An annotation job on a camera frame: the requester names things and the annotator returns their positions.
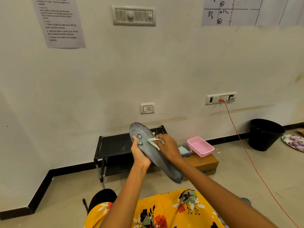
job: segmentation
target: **hand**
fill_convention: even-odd
[[[134,165],[140,165],[147,170],[151,164],[151,160],[137,147],[137,138],[135,136],[133,136],[131,151],[134,157]]]
[[[177,160],[181,159],[178,146],[174,138],[168,134],[158,134],[155,138],[164,140],[164,144],[161,141],[154,141],[154,143],[160,148],[165,157],[174,164]]]

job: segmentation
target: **cardboard box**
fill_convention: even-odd
[[[200,172],[206,175],[215,174],[219,161],[214,157],[213,154],[209,154],[206,157],[200,157],[196,153],[192,152],[192,156],[183,157],[188,163],[197,168]]]

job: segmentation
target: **person's right hand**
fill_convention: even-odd
[[[177,160],[181,159],[181,155],[174,138],[168,134],[158,134],[155,138],[164,140],[164,144],[161,141],[154,141],[154,143],[160,148],[165,157],[174,164]]]

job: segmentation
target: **wall switch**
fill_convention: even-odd
[[[223,99],[225,102],[234,102],[236,92],[226,93],[226,94],[215,94],[215,95],[208,95],[206,97],[205,105],[214,105],[214,104],[222,104],[220,99]]]
[[[141,103],[140,114],[154,114],[154,102]]]
[[[113,25],[156,26],[155,9],[112,5]]]

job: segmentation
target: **plastic container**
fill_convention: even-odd
[[[284,127],[278,123],[266,119],[253,119],[250,121],[248,144],[258,151],[266,151],[284,132]]]
[[[214,151],[214,147],[200,137],[187,140],[188,146],[200,157],[205,157]]]

